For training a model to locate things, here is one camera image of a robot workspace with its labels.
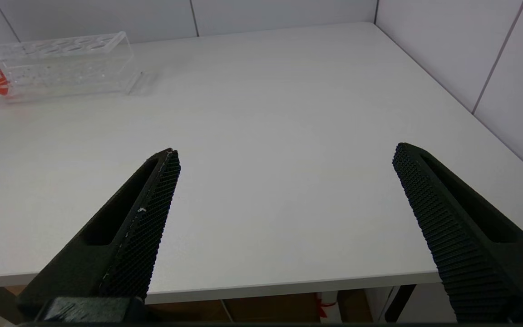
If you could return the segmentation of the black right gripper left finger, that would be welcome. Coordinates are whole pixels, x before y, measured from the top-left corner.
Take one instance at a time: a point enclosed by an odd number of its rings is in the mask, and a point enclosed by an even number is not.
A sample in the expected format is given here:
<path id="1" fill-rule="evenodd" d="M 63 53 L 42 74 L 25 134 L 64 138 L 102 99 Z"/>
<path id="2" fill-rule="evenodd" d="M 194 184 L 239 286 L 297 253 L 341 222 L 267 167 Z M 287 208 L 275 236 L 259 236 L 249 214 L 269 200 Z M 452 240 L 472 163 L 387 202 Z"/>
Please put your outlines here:
<path id="1" fill-rule="evenodd" d="M 18 297 L 147 296 L 181 166 L 166 149 L 148 158 Z"/>

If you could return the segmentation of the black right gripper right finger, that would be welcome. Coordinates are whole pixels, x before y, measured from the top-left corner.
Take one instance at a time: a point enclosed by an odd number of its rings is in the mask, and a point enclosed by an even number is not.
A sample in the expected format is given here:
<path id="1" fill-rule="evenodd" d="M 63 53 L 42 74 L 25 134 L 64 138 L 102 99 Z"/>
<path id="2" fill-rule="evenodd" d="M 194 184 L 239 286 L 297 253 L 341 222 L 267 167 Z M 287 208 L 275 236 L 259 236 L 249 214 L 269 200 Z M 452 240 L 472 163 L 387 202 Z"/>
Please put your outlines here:
<path id="1" fill-rule="evenodd" d="M 523 230 L 426 150 L 394 170 L 459 323 L 523 323 Z"/>

